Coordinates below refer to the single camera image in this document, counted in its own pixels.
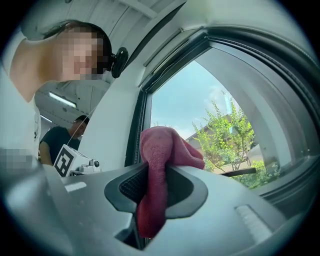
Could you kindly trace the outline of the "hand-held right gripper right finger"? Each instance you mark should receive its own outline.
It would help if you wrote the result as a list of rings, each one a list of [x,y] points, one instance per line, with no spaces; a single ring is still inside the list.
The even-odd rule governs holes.
[[[208,196],[192,216],[166,221],[147,246],[149,256],[274,256],[297,229],[297,216],[287,219],[229,177],[189,166],[175,170],[204,182]]]

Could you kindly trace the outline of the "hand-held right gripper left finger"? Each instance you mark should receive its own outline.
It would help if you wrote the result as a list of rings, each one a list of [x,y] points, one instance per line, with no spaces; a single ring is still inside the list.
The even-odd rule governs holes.
[[[13,226],[42,256],[142,256],[96,223],[50,168],[4,165],[4,206]]]

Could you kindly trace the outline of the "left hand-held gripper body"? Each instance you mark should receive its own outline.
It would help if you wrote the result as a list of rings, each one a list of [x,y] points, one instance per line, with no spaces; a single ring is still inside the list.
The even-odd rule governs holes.
[[[99,173],[100,162],[64,144],[53,164],[60,177]]]

